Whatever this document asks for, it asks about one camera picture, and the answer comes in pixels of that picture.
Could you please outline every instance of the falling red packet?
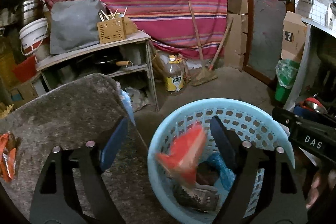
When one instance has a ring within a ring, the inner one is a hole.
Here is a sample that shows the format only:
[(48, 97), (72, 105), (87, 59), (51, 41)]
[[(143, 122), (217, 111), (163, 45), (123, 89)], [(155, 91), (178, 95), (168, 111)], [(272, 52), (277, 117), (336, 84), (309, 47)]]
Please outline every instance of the falling red packet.
[(196, 183), (196, 168), (205, 141), (206, 133), (203, 127), (193, 125), (173, 141), (169, 155), (157, 153), (157, 161), (170, 177), (183, 186), (193, 188)]

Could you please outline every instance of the gray bag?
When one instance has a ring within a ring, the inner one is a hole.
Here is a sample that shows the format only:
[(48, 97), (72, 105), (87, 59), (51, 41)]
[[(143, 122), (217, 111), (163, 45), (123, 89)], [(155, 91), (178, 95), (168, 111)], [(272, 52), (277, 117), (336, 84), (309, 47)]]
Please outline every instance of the gray bag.
[(62, 54), (99, 43), (100, 0), (56, 2), (51, 9), (50, 53)]

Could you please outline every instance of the metal screw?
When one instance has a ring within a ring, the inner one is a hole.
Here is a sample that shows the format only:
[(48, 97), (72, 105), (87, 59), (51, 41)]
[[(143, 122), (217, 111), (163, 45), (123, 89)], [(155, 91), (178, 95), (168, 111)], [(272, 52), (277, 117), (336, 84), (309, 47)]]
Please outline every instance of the metal screw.
[(252, 146), (252, 143), (248, 142), (248, 141), (243, 141), (242, 146), (244, 146), (245, 148), (250, 148)]
[(96, 145), (96, 143), (94, 141), (88, 141), (85, 146), (88, 148), (94, 147)]
[(61, 147), (60, 146), (55, 146), (53, 149), (52, 149), (52, 152), (53, 153), (58, 153), (61, 151)]
[(285, 150), (281, 146), (278, 146), (277, 147), (277, 152), (280, 153), (280, 154), (283, 154), (283, 153), (285, 153)]

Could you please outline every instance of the cooking oil bottle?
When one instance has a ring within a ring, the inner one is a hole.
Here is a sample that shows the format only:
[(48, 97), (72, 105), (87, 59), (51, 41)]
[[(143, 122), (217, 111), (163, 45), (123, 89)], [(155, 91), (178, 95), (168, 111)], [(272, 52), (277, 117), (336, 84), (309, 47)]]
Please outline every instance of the cooking oil bottle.
[(166, 90), (171, 94), (178, 94), (183, 88), (183, 73), (179, 66), (181, 59), (176, 60), (175, 55), (169, 56), (169, 63), (166, 67), (167, 76), (165, 77)]

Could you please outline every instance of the laundry basket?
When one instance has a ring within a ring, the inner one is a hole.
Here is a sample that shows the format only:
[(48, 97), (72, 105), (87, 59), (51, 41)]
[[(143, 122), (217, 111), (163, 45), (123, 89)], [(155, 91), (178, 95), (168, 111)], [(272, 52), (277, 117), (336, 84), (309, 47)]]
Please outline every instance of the laundry basket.
[[(175, 136), (184, 133), (192, 124), (201, 124), (207, 133), (207, 141), (199, 162), (205, 161), (209, 155), (218, 152), (218, 148), (210, 132), (210, 120), (217, 115), (223, 124), (234, 130), (241, 140), (248, 140), (258, 148), (274, 150), (282, 146), (294, 166), (294, 153), (288, 137), (282, 127), (263, 110), (237, 100), (213, 98), (204, 99), (184, 105), (171, 113), (157, 128), (148, 151), (148, 175), (152, 189), (164, 209), (174, 218), (185, 224), (212, 223), (224, 203), (228, 191), (224, 190), (220, 181), (215, 187), (220, 194), (215, 212), (201, 213), (179, 205), (173, 196), (173, 186), (176, 183), (168, 178), (163, 168), (158, 164), (155, 154), (168, 153)], [(245, 216), (255, 211), (258, 193), (263, 182), (263, 169), (258, 170), (255, 187)]]

